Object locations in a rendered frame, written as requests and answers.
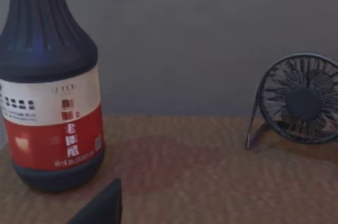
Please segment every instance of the white label section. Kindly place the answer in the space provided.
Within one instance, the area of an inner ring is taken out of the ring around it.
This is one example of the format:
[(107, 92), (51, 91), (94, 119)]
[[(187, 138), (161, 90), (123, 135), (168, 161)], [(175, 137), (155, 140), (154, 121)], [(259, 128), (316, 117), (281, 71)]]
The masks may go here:
[(46, 83), (0, 80), (4, 118), (29, 126), (46, 126), (78, 120), (101, 103), (97, 66), (80, 76)]

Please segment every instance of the gray background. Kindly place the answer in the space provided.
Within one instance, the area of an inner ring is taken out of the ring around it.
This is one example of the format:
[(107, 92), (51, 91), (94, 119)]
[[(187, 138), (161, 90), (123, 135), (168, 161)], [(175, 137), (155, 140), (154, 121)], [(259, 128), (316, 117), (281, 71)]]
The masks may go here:
[(337, 0), (67, 1), (99, 46), (105, 114), (247, 115), (279, 57), (338, 59)]

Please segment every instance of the brown tabletop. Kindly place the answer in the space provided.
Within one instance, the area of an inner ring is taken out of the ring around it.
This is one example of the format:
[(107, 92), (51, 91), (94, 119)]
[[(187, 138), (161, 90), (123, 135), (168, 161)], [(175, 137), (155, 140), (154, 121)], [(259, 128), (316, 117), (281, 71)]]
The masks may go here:
[(0, 223), (64, 224), (116, 177), (123, 224), (338, 223), (336, 143), (270, 132), (246, 151), (244, 118), (106, 117), (105, 129), (99, 174), (58, 195), (26, 187), (1, 150)]

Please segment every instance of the fan hub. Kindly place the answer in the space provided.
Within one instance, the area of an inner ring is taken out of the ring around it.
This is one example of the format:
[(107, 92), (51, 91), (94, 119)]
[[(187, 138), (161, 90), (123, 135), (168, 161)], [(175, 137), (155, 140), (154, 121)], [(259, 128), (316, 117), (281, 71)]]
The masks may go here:
[(294, 89), (286, 97), (286, 107), (297, 119), (315, 119), (321, 114), (322, 106), (320, 96), (312, 89)]

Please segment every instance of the black object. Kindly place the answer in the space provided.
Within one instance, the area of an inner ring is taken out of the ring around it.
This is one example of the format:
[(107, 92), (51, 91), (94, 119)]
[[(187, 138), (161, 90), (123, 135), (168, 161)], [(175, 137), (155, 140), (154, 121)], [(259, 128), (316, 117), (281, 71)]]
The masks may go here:
[[(257, 108), (265, 123), (251, 137)], [(295, 143), (320, 144), (338, 137), (338, 64), (297, 53), (274, 63), (256, 89), (246, 147), (272, 128)]]
[[(17, 83), (52, 82), (94, 68), (98, 50), (73, 18), (65, 0), (10, 0), (0, 36), (0, 79)], [(90, 180), (104, 159), (100, 153), (87, 163), (62, 171), (41, 171), (13, 163), (30, 187), (59, 192)]]
[(121, 180), (115, 179), (67, 224), (120, 224), (121, 218)]

